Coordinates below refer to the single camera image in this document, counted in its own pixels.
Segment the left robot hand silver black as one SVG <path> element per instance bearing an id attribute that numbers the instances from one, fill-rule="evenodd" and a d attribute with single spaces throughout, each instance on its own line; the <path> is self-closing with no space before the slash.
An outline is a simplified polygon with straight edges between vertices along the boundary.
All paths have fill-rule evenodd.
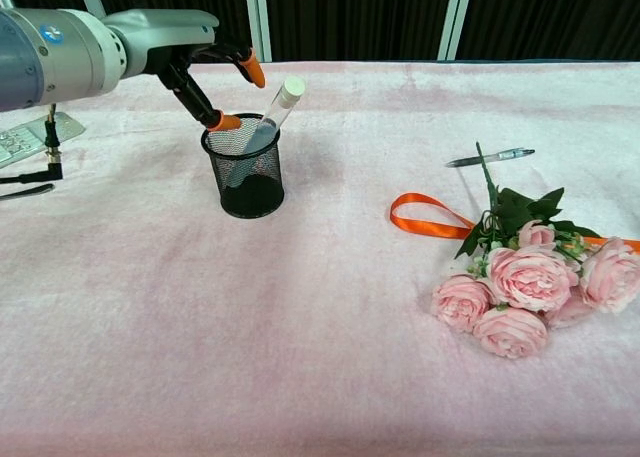
<path id="1" fill-rule="evenodd" d="M 217 17 L 191 9 L 131 9 L 108 15 L 103 23 L 120 39 L 127 58 L 124 78 L 159 78 L 192 117 L 208 131 L 234 130 L 241 120 L 212 106 L 189 67 L 200 58 L 233 64 L 258 88 L 265 77 L 253 47 L 223 31 Z"/>

